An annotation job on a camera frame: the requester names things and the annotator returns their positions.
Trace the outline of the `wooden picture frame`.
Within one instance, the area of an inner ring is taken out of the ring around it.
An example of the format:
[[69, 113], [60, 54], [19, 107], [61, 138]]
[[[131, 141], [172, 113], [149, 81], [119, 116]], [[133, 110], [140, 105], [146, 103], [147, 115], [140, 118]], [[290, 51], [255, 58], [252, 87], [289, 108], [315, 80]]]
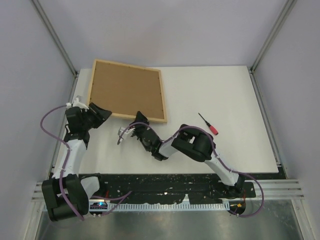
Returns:
[[167, 123], [164, 84], [159, 69], [95, 59], [87, 103], [133, 120], [138, 111], [149, 121]]

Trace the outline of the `red handled screwdriver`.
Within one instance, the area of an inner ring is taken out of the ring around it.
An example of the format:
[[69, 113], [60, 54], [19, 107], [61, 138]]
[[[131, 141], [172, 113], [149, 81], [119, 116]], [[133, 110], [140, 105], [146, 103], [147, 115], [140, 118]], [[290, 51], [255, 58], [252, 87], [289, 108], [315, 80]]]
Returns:
[[207, 127], [210, 129], [210, 131], [217, 136], [219, 134], [219, 132], [217, 131], [217, 129], [215, 127], [213, 127], [200, 113], [198, 113], [198, 115], [203, 119], [203, 121], [205, 122], [205, 124], [207, 125]]

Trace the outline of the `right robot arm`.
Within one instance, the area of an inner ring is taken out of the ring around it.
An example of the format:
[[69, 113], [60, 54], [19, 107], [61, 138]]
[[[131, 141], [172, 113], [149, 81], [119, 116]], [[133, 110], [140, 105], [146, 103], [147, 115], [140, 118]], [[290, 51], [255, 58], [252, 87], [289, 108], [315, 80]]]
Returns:
[[182, 124], [172, 137], [162, 140], [151, 129], [149, 120], [138, 111], [135, 120], [123, 131], [123, 134], [127, 133], [137, 137], [144, 149], [156, 160], [167, 160], [180, 152], [196, 162], [209, 166], [218, 175], [232, 198], [245, 192], [244, 176], [222, 160], [216, 150], [213, 136], [203, 129]]

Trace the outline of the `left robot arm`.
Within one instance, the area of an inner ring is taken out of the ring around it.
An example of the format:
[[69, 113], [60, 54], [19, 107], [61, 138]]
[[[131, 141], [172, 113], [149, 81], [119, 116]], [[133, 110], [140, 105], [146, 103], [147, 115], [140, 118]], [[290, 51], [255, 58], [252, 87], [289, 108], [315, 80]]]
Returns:
[[75, 99], [62, 105], [67, 120], [64, 138], [55, 137], [65, 146], [56, 172], [42, 182], [41, 190], [49, 218], [53, 222], [77, 217], [81, 220], [89, 211], [89, 199], [102, 199], [107, 193], [99, 175], [79, 178], [79, 170], [88, 149], [91, 129], [99, 128], [111, 115], [91, 102], [85, 105]]

